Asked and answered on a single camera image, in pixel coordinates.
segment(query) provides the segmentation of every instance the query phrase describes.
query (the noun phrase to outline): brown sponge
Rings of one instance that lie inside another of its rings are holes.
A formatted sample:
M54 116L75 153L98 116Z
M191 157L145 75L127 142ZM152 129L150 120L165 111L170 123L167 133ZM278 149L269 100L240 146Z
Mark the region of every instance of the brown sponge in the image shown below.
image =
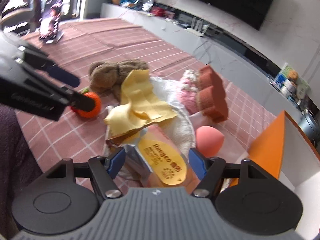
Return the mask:
M201 90L197 94L196 101L199 110L213 122L218 123L228 119L228 105L221 88L211 86Z
M199 70L198 88L199 90L205 89L210 86L215 87L216 93L220 93L220 96L225 98L226 92L223 88L223 81L220 76L211 68L210 65L206 65Z

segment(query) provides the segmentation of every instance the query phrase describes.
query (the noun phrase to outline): brown teddy bear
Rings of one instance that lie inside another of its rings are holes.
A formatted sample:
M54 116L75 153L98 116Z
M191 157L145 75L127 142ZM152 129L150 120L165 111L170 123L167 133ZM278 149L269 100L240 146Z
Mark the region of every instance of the brown teddy bear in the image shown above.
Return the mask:
M149 69L149 66L139 59L121 62L93 62L89 68L90 90L96 93L112 90L115 98L120 101L121 84L127 75L135 69Z

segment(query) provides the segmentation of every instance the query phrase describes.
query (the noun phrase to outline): gray ribbed plate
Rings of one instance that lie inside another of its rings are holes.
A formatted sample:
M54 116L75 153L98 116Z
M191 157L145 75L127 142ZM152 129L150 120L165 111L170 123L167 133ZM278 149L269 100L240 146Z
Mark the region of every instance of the gray ribbed plate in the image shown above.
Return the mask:
M303 240L294 230L275 236L250 235L229 225L209 199L183 187L130 188L126 196L106 200L85 226L59 236L21 231L14 240Z

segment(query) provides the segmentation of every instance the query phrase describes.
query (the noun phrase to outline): snack package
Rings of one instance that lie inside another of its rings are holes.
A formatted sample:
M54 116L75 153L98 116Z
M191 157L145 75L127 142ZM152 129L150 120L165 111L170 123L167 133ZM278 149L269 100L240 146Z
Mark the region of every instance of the snack package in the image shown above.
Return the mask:
M140 174L144 187L184 186L190 194L199 179L174 143L157 125L126 138L126 163Z

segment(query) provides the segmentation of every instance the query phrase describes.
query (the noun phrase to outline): yellow label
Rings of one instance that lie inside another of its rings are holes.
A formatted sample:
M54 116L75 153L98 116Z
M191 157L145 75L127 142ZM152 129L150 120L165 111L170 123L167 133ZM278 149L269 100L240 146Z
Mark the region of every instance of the yellow label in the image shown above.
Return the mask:
M187 166L180 153L170 145L142 139L138 148L159 179L167 185L177 185L184 182L187 176Z

